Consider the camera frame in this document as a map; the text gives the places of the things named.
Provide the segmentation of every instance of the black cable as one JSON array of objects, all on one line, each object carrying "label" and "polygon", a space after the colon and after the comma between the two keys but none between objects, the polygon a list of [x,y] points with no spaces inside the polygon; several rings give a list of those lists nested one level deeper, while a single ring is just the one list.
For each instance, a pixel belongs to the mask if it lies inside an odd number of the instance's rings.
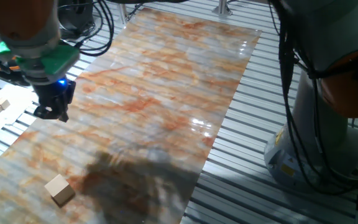
[{"label": "black cable", "polygon": [[277,35],[280,35],[280,33],[278,32],[277,26],[276,26],[276,20],[274,19],[274,16],[273,16],[272,3],[270,2],[270,0],[268,0],[268,7],[270,9],[270,15],[272,16],[274,29],[276,30]]},{"label": "black cable", "polygon": [[[109,41],[101,46],[101,47],[96,47],[96,48],[92,48],[92,49],[80,49],[80,52],[84,55],[88,55],[88,56],[93,56],[93,57],[97,57],[100,56],[104,53],[106,53],[109,49],[110,46],[112,44],[112,38],[114,37],[114,20],[113,20],[113,16],[112,13],[110,11],[110,8],[108,7],[107,3],[105,0],[98,0],[98,3],[103,11],[103,14],[107,20],[108,23],[108,27],[109,27]],[[80,43],[76,44],[76,47],[81,47],[83,44],[83,41],[81,41]],[[101,50],[103,49],[101,52],[98,53],[88,53],[86,51],[94,51],[94,50]]]},{"label": "black cable", "polygon": [[84,31],[83,36],[87,37],[87,36],[91,35],[92,32],[95,30],[95,28],[96,28],[96,24],[94,22],[92,22],[91,27],[89,29],[87,29],[86,31]]},{"label": "black cable", "polygon": [[92,38],[92,37],[94,37],[96,34],[98,34],[98,33],[101,31],[101,29],[102,29],[102,27],[103,27],[103,25],[104,25],[103,17],[102,17],[102,13],[101,13],[100,9],[99,9],[98,7],[96,7],[96,6],[93,6],[93,7],[97,10],[97,12],[98,12],[98,14],[99,14],[100,26],[99,26],[98,30],[97,30],[95,33],[93,33],[93,34],[91,34],[91,35],[85,37],[84,39],[81,40],[81,42],[77,43],[77,44],[75,45],[75,47],[77,47],[77,48],[79,48],[81,45],[83,45],[83,43],[84,43],[86,40],[89,40],[90,38]]},{"label": "black cable", "polygon": [[69,5],[59,6],[59,7],[57,7],[57,9],[62,9],[62,8],[66,8],[66,7],[87,6],[87,5],[96,4],[96,3],[98,3],[98,2],[95,1],[95,2],[82,3],[82,4],[69,4]]},{"label": "black cable", "polygon": [[135,5],[135,9],[134,9],[134,10],[132,10],[132,12],[128,13],[128,16],[132,16],[132,15],[134,15],[134,14],[136,13],[136,11],[138,11],[138,10],[139,10],[139,8],[140,8],[140,7],[142,7],[142,6],[143,6],[143,3],[136,4],[136,5]]},{"label": "black cable", "polygon": [[[308,162],[308,165],[312,168],[312,170],[319,175],[319,177],[321,179],[324,179],[324,177],[314,168],[314,166],[312,165],[310,159],[308,158],[307,152],[305,150],[305,146],[302,143],[302,140],[300,138],[299,132],[296,128],[296,124],[293,120],[293,116],[291,114],[290,111],[290,106],[288,103],[288,92],[289,92],[289,87],[292,81],[292,75],[293,75],[293,62],[294,62],[294,58],[295,58],[295,54],[293,52],[294,46],[295,46],[295,29],[292,28],[290,25],[290,20],[289,18],[287,18],[287,15],[285,13],[285,9],[283,8],[283,6],[281,5],[280,1],[278,0],[270,0],[270,3],[273,4],[273,6],[275,7],[277,14],[279,16],[279,19],[282,22],[282,26],[280,28],[280,32],[279,32],[279,36],[280,36],[280,44],[279,44],[279,59],[280,59],[280,71],[281,71],[281,76],[282,76],[282,87],[283,87],[283,96],[284,96],[284,102],[285,102],[285,109],[287,112],[287,124],[288,124],[288,132],[290,133],[290,139],[291,139],[291,143],[293,144],[294,147],[294,152],[296,155],[296,159],[298,160],[298,165],[299,168],[301,170],[301,173],[305,179],[305,182],[315,191],[321,193],[321,194],[327,194],[327,195],[339,195],[339,194],[343,194],[346,192],[349,192],[351,190],[355,189],[355,186],[349,188],[349,189],[344,189],[340,192],[325,192],[317,187],[315,187],[309,180],[308,176],[305,173],[305,170],[303,168],[303,164],[302,161],[300,159],[300,155],[299,155],[299,151],[298,151],[298,147],[296,145],[295,142],[295,138],[293,135],[293,130],[295,131],[296,137],[298,138],[298,141],[300,143],[300,146],[303,150],[303,152],[305,153],[305,157],[306,160]],[[298,48],[296,49],[298,54],[300,55],[300,57],[303,59],[304,63],[306,64],[306,67],[309,68],[310,72],[313,67],[312,67],[312,63],[308,60],[307,57],[305,57],[305,52],[303,51],[303,49],[301,48],[301,46],[297,46]]]},{"label": "black cable", "polygon": [[[331,166],[329,165],[328,157],[326,154],[326,150],[322,141],[321,137],[321,128],[320,128],[320,118],[319,118],[319,109],[318,109],[318,88],[317,88],[317,81],[314,79],[312,80],[313,83],[313,89],[314,89],[314,116],[313,116],[313,122],[314,122],[314,137],[316,139],[317,145],[319,147],[319,150],[321,151],[321,157],[323,158],[324,165],[326,166],[329,174],[334,177],[339,182],[342,182],[344,184],[348,184],[348,181],[343,180],[342,178],[338,177],[339,175],[335,173],[335,171],[332,170]],[[355,183],[352,185],[352,187],[356,188],[358,183]]]}]

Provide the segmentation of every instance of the green led light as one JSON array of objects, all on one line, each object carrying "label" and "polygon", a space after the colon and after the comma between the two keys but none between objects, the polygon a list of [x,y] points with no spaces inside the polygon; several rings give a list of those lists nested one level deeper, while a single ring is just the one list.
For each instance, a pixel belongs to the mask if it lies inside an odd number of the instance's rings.
[{"label": "green led light", "polygon": [[0,43],[0,54],[11,53],[11,50],[6,46],[5,42]]}]

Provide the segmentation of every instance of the white paper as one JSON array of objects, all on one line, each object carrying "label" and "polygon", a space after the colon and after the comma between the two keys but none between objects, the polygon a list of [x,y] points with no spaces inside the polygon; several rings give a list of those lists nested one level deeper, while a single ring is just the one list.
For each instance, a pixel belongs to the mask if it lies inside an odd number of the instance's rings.
[{"label": "white paper", "polygon": [[0,99],[5,98],[10,104],[6,110],[0,112],[0,126],[1,123],[13,124],[25,109],[32,104],[34,94],[28,88],[14,85],[7,85],[0,90]]}]

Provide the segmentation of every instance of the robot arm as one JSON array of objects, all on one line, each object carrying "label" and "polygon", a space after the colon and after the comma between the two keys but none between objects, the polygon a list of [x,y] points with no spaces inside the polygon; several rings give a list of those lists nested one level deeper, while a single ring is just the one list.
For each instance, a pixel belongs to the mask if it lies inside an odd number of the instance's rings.
[{"label": "robot arm", "polygon": [[358,1],[269,1],[321,79],[325,102],[343,117],[358,118]]},{"label": "robot arm", "polygon": [[[121,4],[138,4],[156,0],[116,0]],[[187,0],[161,0],[183,2]],[[0,59],[17,57],[24,78],[39,96],[34,112],[42,119],[68,120],[75,82],[66,72],[80,57],[80,51],[60,41],[57,15],[58,0],[0,0]]]}]

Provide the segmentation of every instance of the blue led light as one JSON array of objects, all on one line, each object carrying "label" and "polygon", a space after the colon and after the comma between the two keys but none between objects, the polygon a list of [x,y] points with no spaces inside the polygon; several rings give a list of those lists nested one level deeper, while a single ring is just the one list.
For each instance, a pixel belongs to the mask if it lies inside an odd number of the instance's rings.
[{"label": "blue led light", "polygon": [[66,80],[59,80],[58,82],[62,85],[66,85]]}]

